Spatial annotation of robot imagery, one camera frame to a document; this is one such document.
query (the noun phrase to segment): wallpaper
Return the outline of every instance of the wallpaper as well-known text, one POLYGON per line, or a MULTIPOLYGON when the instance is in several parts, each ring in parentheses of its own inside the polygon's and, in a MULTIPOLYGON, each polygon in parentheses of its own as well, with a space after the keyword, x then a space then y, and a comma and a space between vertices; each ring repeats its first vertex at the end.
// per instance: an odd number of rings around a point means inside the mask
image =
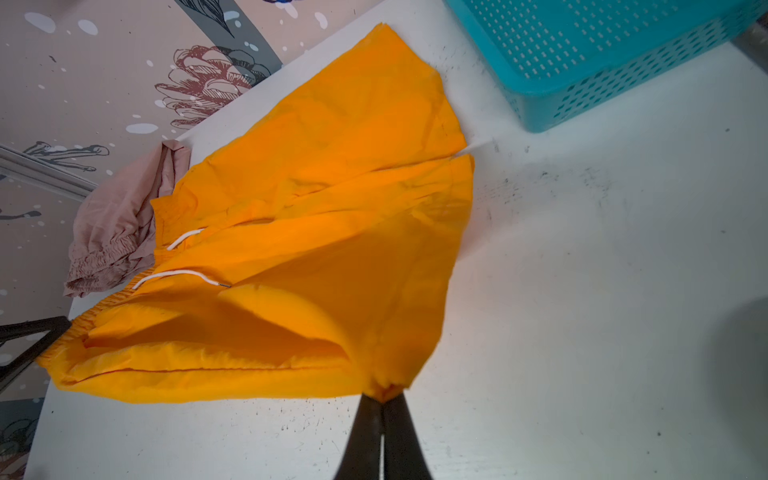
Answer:
POLYGON ((379 0, 0 4, 0 144, 99 183, 379 0))
MULTIPOLYGON (((79 207, 76 200, 0 174, 0 325, 69 313, 71 299, 61 293, 69 269, 72 221, 79 207)), ((42 335, 1 345, 0 366, 8 365, 42 335)), ((39 399, 47 388, 45 370, 33 365, 0 393, 0 401, 39 399)))

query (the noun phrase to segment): leaf drawing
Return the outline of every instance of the leaf drawing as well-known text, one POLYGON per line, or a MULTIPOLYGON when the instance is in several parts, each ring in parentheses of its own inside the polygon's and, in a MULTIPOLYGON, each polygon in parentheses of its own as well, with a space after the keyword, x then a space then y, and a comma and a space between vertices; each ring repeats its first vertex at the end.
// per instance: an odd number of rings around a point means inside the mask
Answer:
POLYGON ((207 16, 217 24, 221 25, 221 28, 226 30, 228 34, 232 35, 232 32, 230 31, 229 26, 227 26, 227 21, 224 20, 224 11, 221 9, 221 5, 219 5, 219 0, 178 0, 178 1, 185 7, 191 10, 194 10, 201 15, 207 16))

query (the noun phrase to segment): table surface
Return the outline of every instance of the table surface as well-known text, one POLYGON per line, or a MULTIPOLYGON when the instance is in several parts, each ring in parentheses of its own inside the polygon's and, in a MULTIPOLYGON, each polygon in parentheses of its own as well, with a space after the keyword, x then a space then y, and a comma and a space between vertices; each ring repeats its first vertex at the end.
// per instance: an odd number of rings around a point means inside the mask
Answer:
MULTIPOLYGON (((768 76, 723 45, 529 134, 440 1, 387 0, 183 135, 193 162, 379 22, 440 71, 468 140, 493 139, 406 393, 434 478, 765 478, 768 76)), ((330 479, 357 402, 51 386, 26 478, 330 479)))

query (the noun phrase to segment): white spot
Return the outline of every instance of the white spot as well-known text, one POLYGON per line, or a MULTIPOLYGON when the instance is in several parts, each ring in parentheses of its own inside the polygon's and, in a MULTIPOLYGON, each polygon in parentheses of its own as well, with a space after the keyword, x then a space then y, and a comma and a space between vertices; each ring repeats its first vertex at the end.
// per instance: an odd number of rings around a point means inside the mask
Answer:
POLYGON ((89 35, 96 35, 98 33, 98 28, 90 20, 79 20, 78 27, 89 35))
POLYGON ((157 130, 155 124, 131 124, 125 128, 129 134, 150 134, 157 130))
POLYGON ((24 14, 24 20, 40 28, 45 33, 56 31, 56 22, 53 21, 53 18, 42 13, 27 12, 24 14))
POLYGON ((317 18, 317 21, 320 23, 320 28, 323 30, 328 28, 328 18, 326 18, 325 15, 320 12, 315 12, 315 18, 317 18))
POLYGON ((299 17, 299 12, 296 11, 296 7, 294 7, 292 3, 277 2, 275 5, 277 6, 277 8, 279 8, 281 10, 285 10, 286 13, 288 15, 290 15, 291 18, 298 18, 299 17))

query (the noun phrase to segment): red flower drawing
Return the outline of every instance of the red flower drawing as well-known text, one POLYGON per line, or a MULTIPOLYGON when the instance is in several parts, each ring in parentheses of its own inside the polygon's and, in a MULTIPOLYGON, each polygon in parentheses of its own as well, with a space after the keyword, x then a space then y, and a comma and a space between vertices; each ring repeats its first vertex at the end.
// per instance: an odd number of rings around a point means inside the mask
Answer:
POLYGON ((176 50, 174 64, 168 74, 172 84, 154 87, 166 95, 165 106, 182 117, 170 123, 178 128, 199 124, 270 75, 245 51, 225 47, 176 50))

